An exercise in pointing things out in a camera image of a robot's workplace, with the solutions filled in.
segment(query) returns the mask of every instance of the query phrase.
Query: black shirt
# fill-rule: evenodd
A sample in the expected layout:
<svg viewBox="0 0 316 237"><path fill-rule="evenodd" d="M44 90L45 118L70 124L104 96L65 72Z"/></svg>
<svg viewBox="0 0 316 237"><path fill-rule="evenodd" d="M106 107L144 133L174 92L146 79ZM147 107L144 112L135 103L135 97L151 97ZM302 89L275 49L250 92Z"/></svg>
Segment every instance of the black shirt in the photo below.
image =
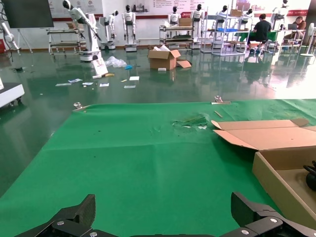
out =
<svg viewBox="0 0 316 237"><path fill-rule="evenodd" d="M259 21L255 28L256 32L256 41L267 41L268 32L271 30L271 24L266 20Z"/></svg>

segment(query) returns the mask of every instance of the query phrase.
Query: dark screen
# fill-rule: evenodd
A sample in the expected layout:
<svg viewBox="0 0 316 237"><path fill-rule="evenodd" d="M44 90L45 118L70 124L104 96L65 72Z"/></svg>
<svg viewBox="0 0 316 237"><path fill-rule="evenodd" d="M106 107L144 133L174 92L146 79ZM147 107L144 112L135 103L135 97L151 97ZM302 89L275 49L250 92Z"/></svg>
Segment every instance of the dark screen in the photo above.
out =
<svg viewBox="0 0 316 237"><path fill-rule="evenodd" d="M54 27L48 0L1 0L11 28Z"/></svg>

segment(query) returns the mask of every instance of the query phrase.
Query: plastic bag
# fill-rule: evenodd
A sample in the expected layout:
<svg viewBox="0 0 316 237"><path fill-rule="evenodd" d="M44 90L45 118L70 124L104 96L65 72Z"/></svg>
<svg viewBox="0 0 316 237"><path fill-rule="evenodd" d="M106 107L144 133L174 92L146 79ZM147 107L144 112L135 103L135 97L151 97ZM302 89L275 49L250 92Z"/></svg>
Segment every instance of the plastic bag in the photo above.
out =
<svg viewBox="0 0 316 237"><path fill-rule="evenodd" d="M108 58L107 61L105 61L105 66L109 67L109 66L113 66L114 68L123 68L126 67L126 63L124 62L124 60L122 59L117 59L113 56L111 56L110 58Z"/></svg>

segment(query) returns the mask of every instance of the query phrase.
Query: person sitting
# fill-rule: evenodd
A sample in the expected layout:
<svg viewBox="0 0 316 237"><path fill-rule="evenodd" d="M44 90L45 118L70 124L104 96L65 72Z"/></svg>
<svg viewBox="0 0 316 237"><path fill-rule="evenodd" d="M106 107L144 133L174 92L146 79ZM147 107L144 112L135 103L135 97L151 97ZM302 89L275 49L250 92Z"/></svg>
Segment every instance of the person sitting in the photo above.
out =
<svg viewBox="0 0 316 237"><path fill-rule="evenodd" d="M298 16L295 20L295 22L293 22L293 24L296 24L296 27L298 30L304 30L306 28L306 21L303 20L302 16ZM303 32L296 32L297 35L297 39L302 39L303 38ZM295 36L295 32L286 35L284 38L287 40L293 39Z"/></svg>
<svg viewBox="0 0 316 237"><path fill-rule="evenodd" d="M268 40L268 32L271 31L271 24L270 22L266 21L266 14L261 14L259 16L259 22L255 25L253 28L253 32L256 34L254 36L249 36L248 42L247 42L247 49L251 48L250 41L259 41L262 44L259 47L263 47L264 44Z"/></svg>

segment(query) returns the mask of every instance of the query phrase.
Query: desk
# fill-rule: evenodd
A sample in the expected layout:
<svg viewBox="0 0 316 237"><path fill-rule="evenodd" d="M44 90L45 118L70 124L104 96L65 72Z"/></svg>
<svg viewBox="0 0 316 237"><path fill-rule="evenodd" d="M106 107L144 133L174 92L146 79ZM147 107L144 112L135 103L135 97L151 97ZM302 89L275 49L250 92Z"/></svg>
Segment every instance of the desk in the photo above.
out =
<svg viewBox="0 0 316 237"><path fill-rule="evenodd" d="M0 230L15 236L96 194L95 229L119 237L219 236L238 227L231 192L275 205L251 172L255 152L224 141L206 121L307 118L316 125L315 107L315 99L255 100L73 112L0 198ZM205 123L206 130L197 128Z"/></svg>
<svg viewBox="0 0 316 237"><path fill-rule="evenodd" d="M271 31L271 32L268 32L268 39L271 40L271 41L276 41L277 40L277 31ZM256 33L254 32L250 32L250 35L249 37L251 36L255 36ZM248 33L238 33L238 34L235 34L235 36L240 36L240 41L244 41L247 37L248 37Z"/></svg>

